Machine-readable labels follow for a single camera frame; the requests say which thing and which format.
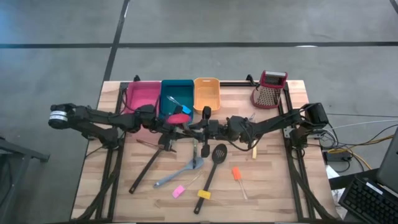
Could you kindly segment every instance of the silicone brush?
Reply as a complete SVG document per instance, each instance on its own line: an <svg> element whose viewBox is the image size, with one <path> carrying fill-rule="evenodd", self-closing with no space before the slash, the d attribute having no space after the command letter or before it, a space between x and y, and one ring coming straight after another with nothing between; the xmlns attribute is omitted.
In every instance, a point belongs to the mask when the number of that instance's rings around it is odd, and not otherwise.
<svg viewBox="0 0 398 224"><path fill-rule="evenodd" d="M244 199L247 200L247 199L248 199L248 196L246 195L246 191L245 191L244 188L243 188L243 184L242 184L242 175L241 175L241 172L239 171L239 168L238 168L238 167L232 168L232 174L234 175L234 179L235 179L236 181L238 181L239 184L240 184L240 186L241 186L242 194L243 194Z"/></svg>
<svg viewBox="0 0 398 224"><path fill-rule="evenodd" d="M193 178L188 184L182 186L179 185L174 191L173 191L173 197L178 198L197 178L199 178L202 174L202 170L199 171L199 173L196 175L195 178Z"/></svg>

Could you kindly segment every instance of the box grater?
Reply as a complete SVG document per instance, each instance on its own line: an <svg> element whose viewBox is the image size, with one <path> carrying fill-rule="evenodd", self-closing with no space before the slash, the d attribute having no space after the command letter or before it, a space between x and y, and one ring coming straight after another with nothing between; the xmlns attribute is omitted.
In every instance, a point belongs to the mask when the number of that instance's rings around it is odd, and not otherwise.
<svg viewBox="0 0 398 224"><path fill-rule="evenodd" d="M258 86L251 94L251 102L258 108L275 108L280 101L280 92L285 87L286 72L267 72L261 74Z"/></svg>

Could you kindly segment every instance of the orange bin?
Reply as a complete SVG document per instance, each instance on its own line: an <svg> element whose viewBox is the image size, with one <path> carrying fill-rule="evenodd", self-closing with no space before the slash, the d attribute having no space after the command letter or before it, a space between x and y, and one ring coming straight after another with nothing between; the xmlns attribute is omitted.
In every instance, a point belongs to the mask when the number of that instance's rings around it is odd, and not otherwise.
<svg viewBox="0 0 398 224"><path fill-rule="evenodd" d="M220 81L216 78L197 78L195 79L195 97L193 109L198 114L205 106L211 108L211 112L214 113L220 109Z"/></svg>

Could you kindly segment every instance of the black keyboard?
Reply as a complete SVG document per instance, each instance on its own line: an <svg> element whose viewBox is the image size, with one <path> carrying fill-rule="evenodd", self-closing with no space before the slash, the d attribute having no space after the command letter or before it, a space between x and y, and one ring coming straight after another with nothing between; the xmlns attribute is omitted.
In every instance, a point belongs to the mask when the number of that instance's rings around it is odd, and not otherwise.
<svg viewBox="0 0 398 224"><path fill-rule="evenodd" d="M374 182L355 178L338 203L368 223L398 224L398 198Z"/></svg>

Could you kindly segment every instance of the black slotted spoon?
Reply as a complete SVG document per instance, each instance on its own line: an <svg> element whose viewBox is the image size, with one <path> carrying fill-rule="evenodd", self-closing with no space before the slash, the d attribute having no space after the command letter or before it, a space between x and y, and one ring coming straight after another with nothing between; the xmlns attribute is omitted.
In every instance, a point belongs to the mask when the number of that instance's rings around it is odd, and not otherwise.
<svg viewBox="0 0 398 224"><path fill-rule="evenodd" d="M203 188L203 190L207 191L209 189L210 182L211 182L213 175L216 171L217 165L224 162L224 160L226 158L226 153L227 153L227 150L226 150L226 146L224 144L219 144L214 148L213 153L211 155L211 159L213 160L213 168L211 168L210 175L207 178L205 188ZM203 197L199 198L199 201L193 211L195 214L199 214L204 200L205 199Z"/></svg>

